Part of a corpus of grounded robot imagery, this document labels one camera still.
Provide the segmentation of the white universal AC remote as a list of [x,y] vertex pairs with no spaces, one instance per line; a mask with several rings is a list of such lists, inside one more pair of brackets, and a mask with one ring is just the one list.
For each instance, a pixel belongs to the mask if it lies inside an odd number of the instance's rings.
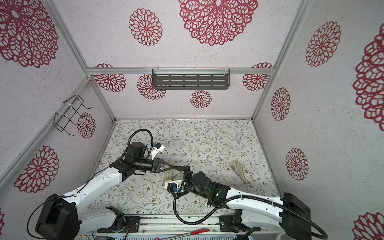
[[164,172],[163,178],[163,188],[166,190],[168,187],[168,183],[174,180],[174,170],[170,169]]

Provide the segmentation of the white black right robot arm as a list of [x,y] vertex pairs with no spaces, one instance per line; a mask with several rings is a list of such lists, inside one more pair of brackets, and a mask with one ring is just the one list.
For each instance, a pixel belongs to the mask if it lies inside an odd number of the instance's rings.
[[203,172],[184,172],[182,180],[168,180],[164,188],[178,199],[188,193],[207,199],[208,206],[234,211],[231,225],[236,231],[283,230],[294,240],[312,239],[311,210],[295,195],[265,197],[248,194],[213,182]]

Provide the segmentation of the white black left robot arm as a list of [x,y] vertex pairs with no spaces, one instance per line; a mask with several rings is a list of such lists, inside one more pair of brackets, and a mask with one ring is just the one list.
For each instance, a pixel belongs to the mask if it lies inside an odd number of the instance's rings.
[[63,196],[53,194],[41,204],[42,211],[37,220],[35,231],[39,239],[73,240],[78,235],[98,229],[119,232],[126,225],[125,214],[115,207],[107,207],[99,212],[85,214],[84,209],[92,201],[110,188],[124,182],[137,170],[161,173],[171,169],[183,171],[156,157],[164,150],[157,143],[145,156],[146,146],[140,142],[128,144],[124,153],[110,166],[92,177],[84,185]]

